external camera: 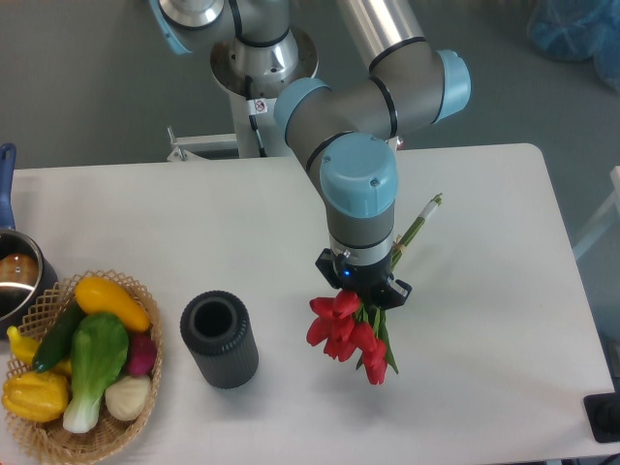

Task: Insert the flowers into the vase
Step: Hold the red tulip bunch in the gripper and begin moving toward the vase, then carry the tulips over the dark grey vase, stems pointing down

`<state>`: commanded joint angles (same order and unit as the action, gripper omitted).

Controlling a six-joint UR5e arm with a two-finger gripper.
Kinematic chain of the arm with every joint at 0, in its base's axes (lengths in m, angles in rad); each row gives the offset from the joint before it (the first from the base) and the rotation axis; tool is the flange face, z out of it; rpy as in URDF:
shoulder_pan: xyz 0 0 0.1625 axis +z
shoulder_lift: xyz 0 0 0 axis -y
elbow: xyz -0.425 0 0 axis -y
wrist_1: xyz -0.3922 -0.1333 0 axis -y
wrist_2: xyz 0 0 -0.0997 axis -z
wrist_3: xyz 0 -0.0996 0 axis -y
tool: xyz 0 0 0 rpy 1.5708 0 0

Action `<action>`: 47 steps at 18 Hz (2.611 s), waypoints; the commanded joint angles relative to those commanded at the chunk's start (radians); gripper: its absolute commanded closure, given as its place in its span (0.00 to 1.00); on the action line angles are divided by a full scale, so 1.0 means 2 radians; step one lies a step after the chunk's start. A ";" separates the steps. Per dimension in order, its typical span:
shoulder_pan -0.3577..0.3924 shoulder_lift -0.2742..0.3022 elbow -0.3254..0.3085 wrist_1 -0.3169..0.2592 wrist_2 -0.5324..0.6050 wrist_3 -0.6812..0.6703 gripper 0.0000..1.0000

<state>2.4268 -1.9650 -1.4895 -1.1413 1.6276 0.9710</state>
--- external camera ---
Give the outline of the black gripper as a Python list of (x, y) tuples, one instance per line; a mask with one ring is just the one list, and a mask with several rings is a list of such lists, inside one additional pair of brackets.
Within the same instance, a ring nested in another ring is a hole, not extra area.
[(346, 263), (344, 256), (335, 256), (325, 248), (315, 261), (316, 268), (333, 289), (355, 292), (359, 297), (381, 309), (403, 306), (413, 288), (391, 275), (391, 253), (369, 265)]

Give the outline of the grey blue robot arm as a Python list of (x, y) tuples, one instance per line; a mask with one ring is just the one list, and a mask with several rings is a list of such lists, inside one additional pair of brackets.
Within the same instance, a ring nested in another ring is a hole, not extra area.
[(342, 1), (338, 8), (367, 78), (334, 91), (317, 78), (313, 41), (286, 1), (154, 1), (170, 48), (210, 51), (230, 99), (234, 133), (173, 139), (178, 153), (233, 145), (242, 158), (293, 155), (325, 205), (329, 245), (316, 265), (336, 289), (366, 305), (403, 305), (411, 287), (394, 277), (392, 144), (463, 110), (471, 79), (451, 50), (434, 50), (405, 1)]

